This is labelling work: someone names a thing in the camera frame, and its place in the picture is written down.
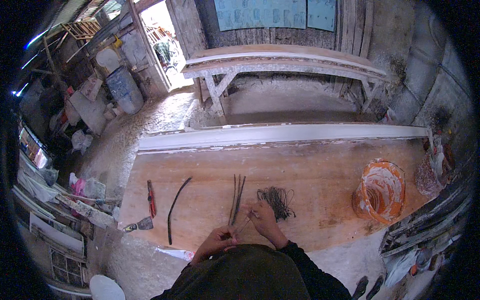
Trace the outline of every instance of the black sleeve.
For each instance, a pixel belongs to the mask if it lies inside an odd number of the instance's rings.
[[[180,272],[180,274],[182,274],[185,270],[187,270],[188,268],[190,268],[190,263],[188,263],[184,268],[183,270]],[[151,298],[150,300],[163,300],[163,299],[168,299],[168,296],[170,295],[170,290],[171,288],[169,289],[166,289],[163,291],[163,293],[161,295],[158,295],[158,296],[155,296],[153,298]]]
[[[296,243],[288,241],[288,244],[278,251],[288,255],[297,265],[310,298],[320,300],[352,299],[348,289],[338,279],[320,270]]]

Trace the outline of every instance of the white bucket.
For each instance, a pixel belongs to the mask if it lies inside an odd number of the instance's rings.
[[[103,275],[95,275],[90,279],[90,292],[93,300],[125,300],[121,287]]]

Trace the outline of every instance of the hand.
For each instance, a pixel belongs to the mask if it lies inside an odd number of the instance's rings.
[[[276,223],[275,213],[265,200],[254,204],[244,204],[248,218],[252,221],[258,233],[266,237],[277,249],[282,249],[288,244],[288,239]]]
[[[216,254],[227,247],[235,246],[238,244],[237,236],[234,232],[234,228],[229,226],[223,226],[215,228],[207,239],[198,248],[195,256],[193,257],[190,265],[200,263],[207,260],[213,254]]]

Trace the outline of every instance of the blue barrel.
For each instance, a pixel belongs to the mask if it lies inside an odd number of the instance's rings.
[[[129,115],[136,113],[144,105],[137,84],[124,66],[119,66],[107,77],[107,85],[115,101]]]

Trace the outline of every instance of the blue poster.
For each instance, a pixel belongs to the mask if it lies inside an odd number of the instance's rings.
[[[306,0],[215,0],[220,31],[256,28],[306,28]]]
[[[334,31],[335,0],[308,0],[308,27]]]

